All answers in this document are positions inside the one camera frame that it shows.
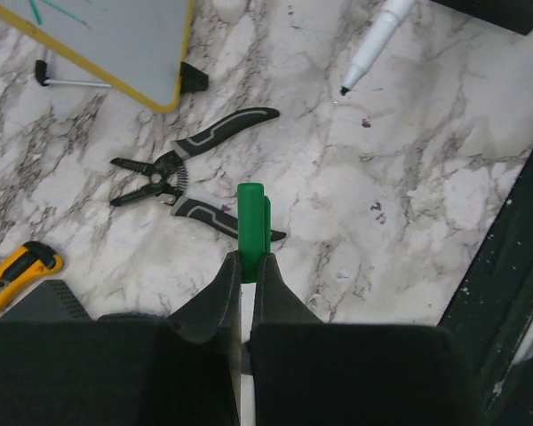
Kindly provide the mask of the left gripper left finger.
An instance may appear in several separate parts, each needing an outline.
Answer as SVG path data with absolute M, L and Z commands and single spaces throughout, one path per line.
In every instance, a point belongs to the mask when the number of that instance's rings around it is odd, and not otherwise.
M 236 425 L 241 260 L 172 315 L 0 321 L 0 425 Z

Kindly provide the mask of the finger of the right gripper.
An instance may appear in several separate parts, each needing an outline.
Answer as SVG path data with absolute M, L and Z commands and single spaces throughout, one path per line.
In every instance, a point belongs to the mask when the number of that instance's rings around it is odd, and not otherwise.
M 533 30 L 533 0 L 434 0 L 435 3 L 526 36 Z

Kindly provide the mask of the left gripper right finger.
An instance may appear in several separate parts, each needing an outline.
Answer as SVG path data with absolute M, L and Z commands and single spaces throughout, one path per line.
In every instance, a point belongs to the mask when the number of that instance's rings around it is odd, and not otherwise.
M 320 321 L 259 267 L 251 339 L 258 425 L 480 425 L 461 350 L 440 327 Z

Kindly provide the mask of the white whiteboard marker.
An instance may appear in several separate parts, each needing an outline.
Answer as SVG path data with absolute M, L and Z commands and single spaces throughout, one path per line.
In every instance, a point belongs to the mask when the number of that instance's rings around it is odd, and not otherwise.
M 415 0 L 387 0 L 355 53 L 351 66 L 341 84 L 345 96 L 370 71 L 397 28 L 407 18 Z

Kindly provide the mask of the green marker cap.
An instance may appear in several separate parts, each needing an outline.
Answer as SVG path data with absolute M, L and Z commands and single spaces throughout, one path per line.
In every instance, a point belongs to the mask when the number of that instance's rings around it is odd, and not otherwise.
M 271 202 L 260 183 L 244 183 L 237 188 L 238 251 L 242 264 L 242 283 L 257 281 L 259 264 L 270 252 Z

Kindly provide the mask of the yellow framed whiteboard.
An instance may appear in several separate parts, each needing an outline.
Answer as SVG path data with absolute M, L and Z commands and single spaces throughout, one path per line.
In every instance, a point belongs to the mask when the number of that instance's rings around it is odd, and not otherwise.
M 187 64 L 194 6 L 189 0 L 0 1 L 0 20 L 43 47 L 35 79 L 48 76 L 54 51 L 157 113 L 175 109 L 183 93 L 205 91 L 209 77 Z

